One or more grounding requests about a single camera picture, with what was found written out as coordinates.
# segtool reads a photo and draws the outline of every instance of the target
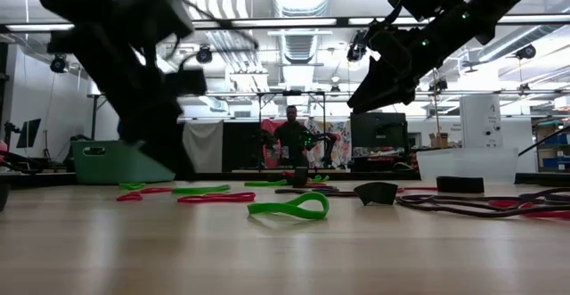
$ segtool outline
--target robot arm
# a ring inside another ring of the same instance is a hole
[[[486,45],[495,25],[520,0],[388,0],[394,15],[373,21],[364,37],[380,53],[348,101],[354,113],[414,100],[419,79],[475,37]],[[400,30],[392,23],[401,8],[417,21],[433,18],[423,29]]]
[[[182,144],[181,94],[204,94],[202,70],[164,74],[156,44],[193,32],[182,0],[40,0],[47,10],[74,24],[52,33],[50,53],[73,53],[122,120],[122,138],[144,141],[141,151],[178,178],[193,173]],[[144,57],[145,63],[137,58]]]
[[[302,144],[305,149],[310,151],[314,148],[314,146],[322,141],[324,142],[324,154],[322,156],[322,162],[325,168],[332,167],[332,148],[335,146],[335,142],[337,141],[337,137],[330,133],[322,133],[322,134],[312,134],[309,131],[305,131],[301,136]]]

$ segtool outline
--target green bin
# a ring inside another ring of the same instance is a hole
[[[122,141],[71,143],[80,184],[158,183],[174,180],[175,173],[139,152],[140,144]]]

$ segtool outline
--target man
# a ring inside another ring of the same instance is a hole
[[[309,130],[297,121],[297,107],[287,107],[287,122],[277,127],[274,133],[275,138],[281,142],[280,166],[309,166],[301,144],[301,134],[305,131]]]

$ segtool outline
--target cardboard box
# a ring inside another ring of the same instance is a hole
[[[447,148],[449,146],[447,143],[448,138],[449,134],[447,133],[429,134],[432,148]]]

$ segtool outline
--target clear plastic bin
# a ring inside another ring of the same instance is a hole
[[[518,149],[444,149],[418,152],[421,179],[435,182],[439,176],[482,177],[486,183],[513,184]]]

